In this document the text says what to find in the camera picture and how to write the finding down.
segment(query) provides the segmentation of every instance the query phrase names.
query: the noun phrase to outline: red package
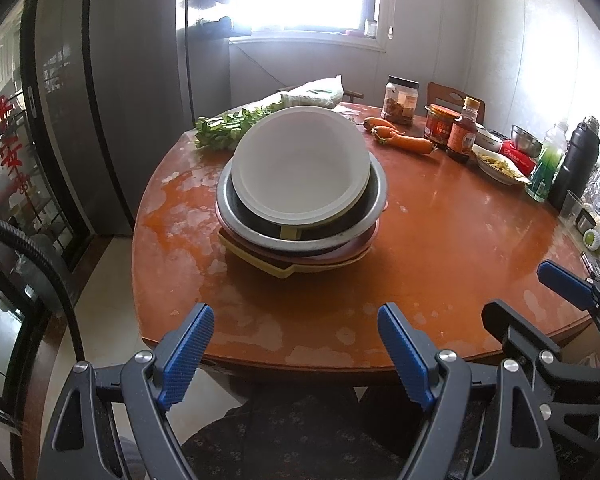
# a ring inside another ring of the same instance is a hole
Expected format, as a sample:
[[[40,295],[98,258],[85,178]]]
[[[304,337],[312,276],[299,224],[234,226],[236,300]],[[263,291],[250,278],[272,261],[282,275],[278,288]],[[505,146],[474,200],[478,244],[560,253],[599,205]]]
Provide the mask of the red package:
[[[524,176],[529,176],[536,167],[536,162],[530,156],[517,150],[511,140],[505,140],[502,143],[500,154],[510,158]]]

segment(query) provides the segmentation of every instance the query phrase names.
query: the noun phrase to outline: black thermos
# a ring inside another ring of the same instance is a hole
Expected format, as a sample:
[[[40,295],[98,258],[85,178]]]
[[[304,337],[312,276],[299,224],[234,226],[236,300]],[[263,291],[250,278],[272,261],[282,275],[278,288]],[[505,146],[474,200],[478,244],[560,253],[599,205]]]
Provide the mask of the black thermos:
[[[584,193],[600,153],[599,128],[598,120],[589,116],[571,134],[569,149],[547,197],[558,211],[562,209],[567,191],[578,198]]]

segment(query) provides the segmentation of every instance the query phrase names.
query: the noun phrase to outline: green leafy vegetable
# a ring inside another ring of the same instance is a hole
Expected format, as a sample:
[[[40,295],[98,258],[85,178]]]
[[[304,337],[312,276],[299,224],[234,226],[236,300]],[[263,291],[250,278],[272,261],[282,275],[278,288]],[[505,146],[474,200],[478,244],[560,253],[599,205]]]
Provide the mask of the green leafy vegetable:
[[[234,150],[242,136],[260,119],[282,110],[282,102],[253,110],[243,108],[233,114],[224,113],[220,117],[196,121],[196,147],[209,146],[212,150]]]

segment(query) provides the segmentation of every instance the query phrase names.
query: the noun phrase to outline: wooden table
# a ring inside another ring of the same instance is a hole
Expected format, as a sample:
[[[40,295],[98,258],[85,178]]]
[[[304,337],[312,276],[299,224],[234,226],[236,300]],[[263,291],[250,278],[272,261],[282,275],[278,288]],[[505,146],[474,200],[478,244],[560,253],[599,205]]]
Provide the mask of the wooden table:
[[[356,122],[379,115],[378,108],[346,106]],[[417,117],[410,134],[421,136],[424,123]],[[216,315],[208,364],[236,373],[349,372],[371,381],[393,370],[376,330],[376,311],[387,301],[439,348],[470,359],[500,349],[480,321],[492,298],[557,338],[589,322],[536,278],[546,258],[584,275],[550,206],[531,200],[522,186],[497,183],[475,161],[459,164],[440,151],[413,155],[365,137],[389,185],[370,253],[344,269],[278,280],[225,253],[214,199],[231,155],[201,153],[183,134],[148,184],[134,232],[133,290],[144,341],[155,344],[204,301]]]

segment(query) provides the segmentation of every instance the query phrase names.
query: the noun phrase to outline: metal screw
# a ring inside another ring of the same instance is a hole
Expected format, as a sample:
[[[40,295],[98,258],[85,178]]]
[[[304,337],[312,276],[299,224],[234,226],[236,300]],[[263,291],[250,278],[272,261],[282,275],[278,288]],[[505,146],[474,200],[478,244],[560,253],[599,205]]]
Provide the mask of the metal screw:
[[[74,372],[77,373],[77,374],[81,374],[87,368],[89,368],[89,363],[87,361],[78,361],[74,365]]]
[[[547,363],[548,365],[554,362],[554,355],[548,350],[542,350],[540,352],[540,358],[543,362]]]
[[[141,350],[135,356],[136,363],[148,363],[154,355],[149,350]]]
[[[452,363],[458,358],[458,354],[453,350],[441,350],[438,355],[445,363]]]
[[[540,413],[542,413],[542,418],[544,418],[544,420],[549,420],[551,408],[548,404],[540,404]]]
[[[513,359],[505,359],[504,360],[504,369],[509,372],[517,372],[520,368],[520,365],[515,362]]]

